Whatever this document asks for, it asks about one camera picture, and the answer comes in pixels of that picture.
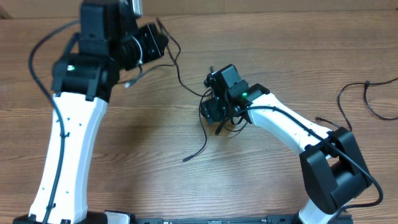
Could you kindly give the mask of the black cable silver plug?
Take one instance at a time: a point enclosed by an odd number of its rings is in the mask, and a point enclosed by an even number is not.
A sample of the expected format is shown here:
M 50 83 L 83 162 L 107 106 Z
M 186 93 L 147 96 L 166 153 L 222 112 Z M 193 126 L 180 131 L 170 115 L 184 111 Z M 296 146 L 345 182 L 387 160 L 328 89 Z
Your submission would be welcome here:
M 148 74 L 149 72 L 154 71 L 155 69 L 158 69 L 160 67 L 173 67 L 173 65 L 169 65 L 169 64 L 163 64 L 163 65 L 156 65 L 148 70 L 146 70 L 145 72 L 142 70 L 142 67 L 139 66 L 140 68 L 140 74 L 136 77 L 133 78 L 131 80 L 127 80 L 124 82 L 124 87 L 125 88 L 129 88 L 130 86 L 132 86 L 133 84 L 135 84 L 138 80 L 140 80 L 144 75 Z

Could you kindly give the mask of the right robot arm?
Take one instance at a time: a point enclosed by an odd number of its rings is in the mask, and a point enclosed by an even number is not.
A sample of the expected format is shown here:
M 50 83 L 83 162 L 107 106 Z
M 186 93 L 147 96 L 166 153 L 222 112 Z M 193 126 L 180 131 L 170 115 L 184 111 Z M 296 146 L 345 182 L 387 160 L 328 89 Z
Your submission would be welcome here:
M 213 96 L 200 104 L 208 124 L 233 118 L 263 128 L 299 156 L 309 200 L 294 215 L 267 217 L 268 223 L 352 223 L 344 215 L 352 199 L 371 186 L 364 157 L 352 132 L 315 124 L 283 105 L 266 87 L 250 86 L 232 64 L 203 82 Z

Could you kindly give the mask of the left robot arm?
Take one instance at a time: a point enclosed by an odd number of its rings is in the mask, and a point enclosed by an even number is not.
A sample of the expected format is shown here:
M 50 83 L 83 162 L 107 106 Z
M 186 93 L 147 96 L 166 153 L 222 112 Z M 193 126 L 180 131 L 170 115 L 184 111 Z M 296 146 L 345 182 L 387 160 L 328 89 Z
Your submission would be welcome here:
M 74 33 L 52 69 L 44 95 L 53 108 L 40 186 L 28 214 L 15 223 L 135 223 L 127 212 L 91 212 L 87 183 L 100 123 L 121 70 L 164 54 L 168 38 L 154 23 L 142 27 L 140 1 L 84 1 Z

